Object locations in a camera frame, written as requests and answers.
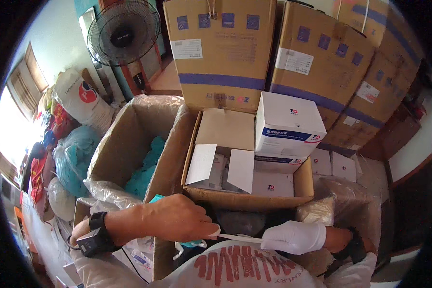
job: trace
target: hand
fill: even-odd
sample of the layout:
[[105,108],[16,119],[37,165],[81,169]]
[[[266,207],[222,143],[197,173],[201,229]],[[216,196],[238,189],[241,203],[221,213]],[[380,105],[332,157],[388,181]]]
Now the hand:
[[219,226],[206,211],[182,194],[175,194],[142,206],[142,223],[148,235],[168,241],[208,239]]
[[261,249],[301,255],[322,248],[326,237],[327,231],[322,223],[288,221],[264,232]]

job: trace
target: latex glove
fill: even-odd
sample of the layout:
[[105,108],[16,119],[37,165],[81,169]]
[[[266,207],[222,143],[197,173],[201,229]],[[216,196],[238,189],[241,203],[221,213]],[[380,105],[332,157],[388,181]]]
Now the latex glove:
[[322,248],[326,237],[327,230],[322,223],[288,221],[264,232],[261,249],[301,255]]

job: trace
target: box flap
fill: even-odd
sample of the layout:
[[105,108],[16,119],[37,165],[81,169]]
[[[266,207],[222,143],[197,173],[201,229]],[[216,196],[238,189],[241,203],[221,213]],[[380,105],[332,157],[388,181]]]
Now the box flap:
[[216,144],[195,145],[189,171],[187,172],[186,185],[210,177],[216,146]]
[[207,108],[203,112],[195,144],[213,144],[254,150],[255,115],[231,110]]
[[227,182],[251,194],[254,151],[232,149]]

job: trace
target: red cloth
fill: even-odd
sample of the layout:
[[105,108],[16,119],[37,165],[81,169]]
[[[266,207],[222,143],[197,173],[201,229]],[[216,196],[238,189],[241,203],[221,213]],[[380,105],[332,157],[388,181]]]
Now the red cloth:
[[30,165],[30,181],[32,183],[32,191],[30,192],[30,196],[34,200],[34,203],[37,203],[42,195],[43,195],[43,178],[42,172],[43,167],[45,166],[47,153],[45,152],[45,156],[41,159],[32,160],[32,164]]

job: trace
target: paper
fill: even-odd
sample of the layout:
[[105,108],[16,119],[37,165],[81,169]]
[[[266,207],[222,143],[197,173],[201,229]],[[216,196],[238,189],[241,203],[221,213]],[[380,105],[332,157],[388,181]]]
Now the paper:
[[201,39],[178,40],[170,43],[175,60],[203,58]]
[[314,56],[298,51],[280,48],[277,55],[276,67],[308,75],[311,71]]
[[356,121],[357,121],[357,119],[350,117],[350,116],[347,116],[342,123],[349,125],[349,126],[352,126],[353,124],[358,123]]
[[369,85],[367,82],[363,81],[362,85],[357,91],[357,96],[365,99],[369,103],[374,103],[376,98],[378,98],[379,90]]

